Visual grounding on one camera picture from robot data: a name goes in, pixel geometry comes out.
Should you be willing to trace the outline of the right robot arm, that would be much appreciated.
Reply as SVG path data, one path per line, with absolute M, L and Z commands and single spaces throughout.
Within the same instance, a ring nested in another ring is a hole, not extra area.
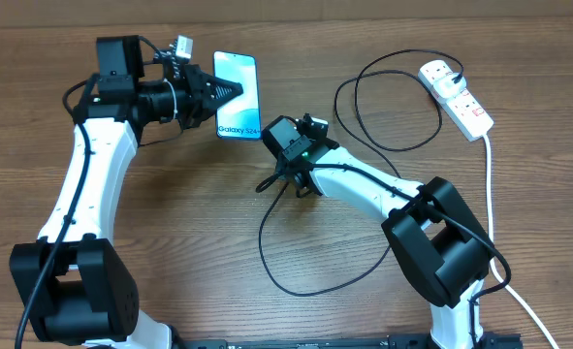
M 379 221 L 404 277 L 430 304 L 424 346 L 520 346 L 518 336 L 504 339 L 480 323 L 479 300 L 509 281 L 483 286 L 490 262 L 504 258 L 455 186 L 441 177 L 422 184 L 379 171 L 330 139 L 328 128 L 310 115 L 270 123 L 261 139 L 276 159 L 275 172 L 258 191 L 283 179 L 300 197 L 342 200 Z

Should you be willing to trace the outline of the white charger plug adapter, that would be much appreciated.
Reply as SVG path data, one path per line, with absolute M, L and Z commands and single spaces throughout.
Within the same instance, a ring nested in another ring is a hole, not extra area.
M 467 83 L 464 77 L 448 75 L 442 79 L 438 79 L 432 85 L 432 90 L 434 91 L 437 100 L 444 103 L 447 100 L 457 97 L 466 89 L 466 87 Z

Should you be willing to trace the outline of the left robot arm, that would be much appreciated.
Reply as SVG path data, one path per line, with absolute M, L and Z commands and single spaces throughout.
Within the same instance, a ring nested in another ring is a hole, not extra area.
M 196 128 L 243 89 L 193 64 L 185 36 L 155 50 L 163 75 L 148 80 L 145 44 L 139 35 L 99 38 L 99 69 L 76 85 L 80 99 L 68 107 L 74 150 L 58 200 L 37 238 L 16 245 L 9 260 L 24 305 L 16 343 L 32 330 L 69 346 L 183 346 L 175 327 L 141 310 L 137 284 L 114 249 L 122 183 L 147 124 Z

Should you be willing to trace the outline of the cardboard wall panel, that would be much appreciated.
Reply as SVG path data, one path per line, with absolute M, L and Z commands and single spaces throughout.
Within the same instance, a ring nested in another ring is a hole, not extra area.
M 0 0 L 0 28 L 573 16 L 573 0 Z

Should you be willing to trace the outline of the white power strip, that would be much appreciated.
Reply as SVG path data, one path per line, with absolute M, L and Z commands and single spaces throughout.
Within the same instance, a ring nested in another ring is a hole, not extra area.
M 458 76 L 443 60 L 433 60 L 423 65 L 418 77 L 430 90 L 436 102 L 455 122 L 463 135 L 470 141 L 483 138 L 493 127 L 493 119 L 480 105 L 476 98 L 466 89 L 457 97 L 441 103 L 432 90 L 432 85 L 445 76 Z

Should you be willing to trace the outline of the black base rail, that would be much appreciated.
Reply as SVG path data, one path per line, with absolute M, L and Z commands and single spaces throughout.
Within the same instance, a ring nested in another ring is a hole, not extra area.
M 228 342 L 224 339 L 182 340 L 181 349 L 428 349 L 437 348 L 429 334 L 389 335 L 384 338 L 303 339 Z

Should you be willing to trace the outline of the Samsung Galaxy smartphone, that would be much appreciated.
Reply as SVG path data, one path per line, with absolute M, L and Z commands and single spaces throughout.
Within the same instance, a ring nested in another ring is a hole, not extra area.
M 257 141 L 261 138 L 261 114 L 256 59 L 242 53 L 213 54 L 217 78 L 239 83 L 242 93 L 217 110 L 216 134 L 222 139 Z

